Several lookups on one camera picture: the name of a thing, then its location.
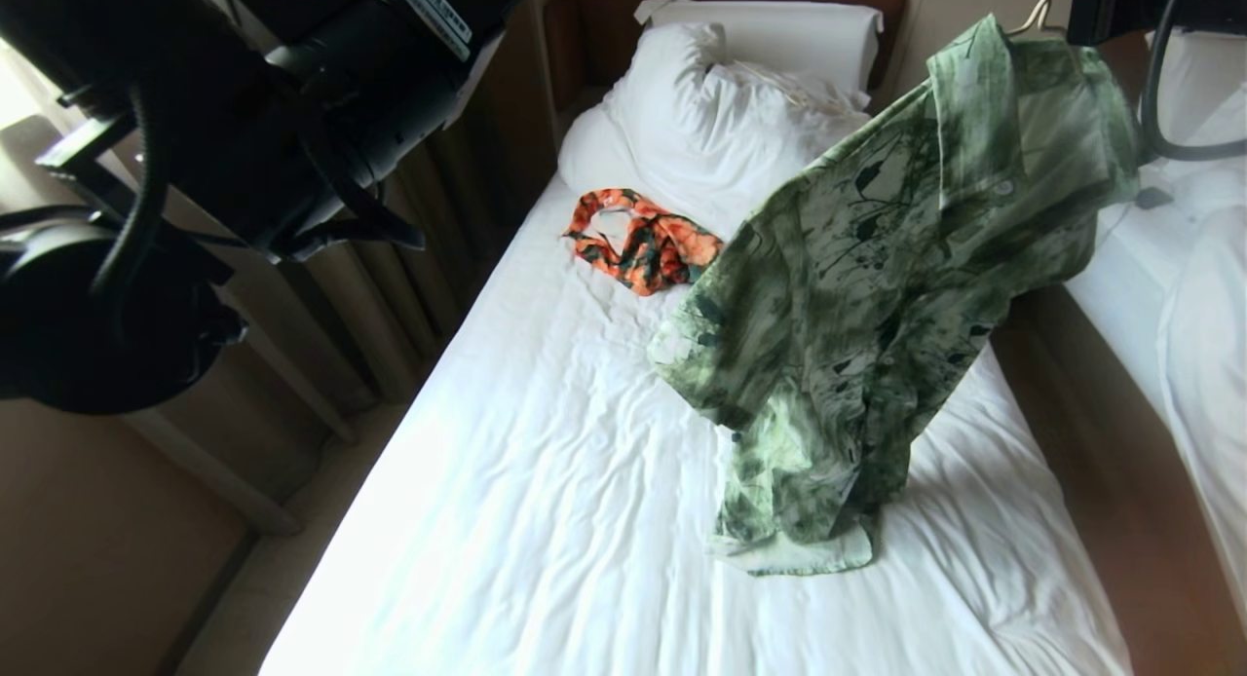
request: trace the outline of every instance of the orange fabric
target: orange fabric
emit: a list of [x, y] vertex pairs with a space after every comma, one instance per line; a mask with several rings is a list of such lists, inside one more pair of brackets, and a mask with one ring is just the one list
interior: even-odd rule
[[[601, 233], [586, 232], [599, 211], [632, 215], [622, 253]], [[585, 193], [564, 236], [576, 241], [576, 254], [642, 297], [696, 282], [723, 246], [723, 241], [691, 220], [662, 210], [632, 190]]]

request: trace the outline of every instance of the green tie-dye shirt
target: green tie-dye shirt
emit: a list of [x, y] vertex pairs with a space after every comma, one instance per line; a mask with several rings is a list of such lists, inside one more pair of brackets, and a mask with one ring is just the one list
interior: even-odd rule
[[744, 223], [651, 343], [737, 432], [711, 544], [753, 574], [868, 564], [910, 443], [1009, 302], [1082, 271], [1096, 210], [1137, 191], [1095, 51], [988, 17], [927, 66]]

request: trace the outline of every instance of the wrinkled sheet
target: wrinkled sheet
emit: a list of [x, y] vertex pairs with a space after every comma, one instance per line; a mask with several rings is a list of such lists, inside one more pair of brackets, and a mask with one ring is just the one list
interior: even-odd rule
[[686, 289], [642, 299], [576, 258], [576, 198], [554, 180], [526, 220], [264, 676], [1129, 672], [990, 349], [914, 443], [868, 569], [710, 558], [729, 432], [645, 353]]

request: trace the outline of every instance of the bed frame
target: bed frame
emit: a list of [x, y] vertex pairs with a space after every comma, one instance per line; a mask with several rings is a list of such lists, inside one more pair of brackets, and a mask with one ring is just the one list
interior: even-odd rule
[[[907, 0], [852, 2], [883, 11], [870, 71], [895, 54]], [[546, 51], [555, 111], [624, 76], [641, 36], [642, 0], [550, 0]], [[1101, 46], [1127, 96], [1147, 69], [1140, 36]], [[1061, 288], [1016, 299], [993, 345], [1095, 564], [1139, 676], [1247, 675], [1243, 636], [1217, 553], [1171, 433], [1104, 338]]]

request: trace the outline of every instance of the curtain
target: curtain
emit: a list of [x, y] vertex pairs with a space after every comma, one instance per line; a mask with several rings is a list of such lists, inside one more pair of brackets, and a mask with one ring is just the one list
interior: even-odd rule
[[[518, 99], [545, 100], [540, 66], [531, 62], [535, 24], [535, 6], [525, 2], [461, 121], [410, 152], [387, 180], [388, 205], [423, 228], [426, 251], [339, 244], [307, 263], [274, 267], [249, 251], [211, 248], [236, 272], [219, 293], [249, 322], [246, 342], [227, 348], [188, 392], [122, 422], [253, 529], [297, 533], [298, 519], [281, 501], [315, 471], [329, 433], [352, 443], [352, 415], [414, 398], [551, 176], [552, 138], [531, 136], [549, 128], [540, 107], [514, 111]], [[7, 125], [0, 131], [0, 211], [80, 202], [32, 162], [84, 120], [55, 102], [59, 94], [0, 45], [0, 105], [7, 113], [0, 116], [0, 126]], [[534, 121], [525, 126], [518, 116]], [[131, 187], [142, 172], [138, 148], [133, 135], [102, 157]], [[178, 192], [171, 192], [165, 217], [221, 232]], [[0, 424], [11, 409], [0, 403]]]

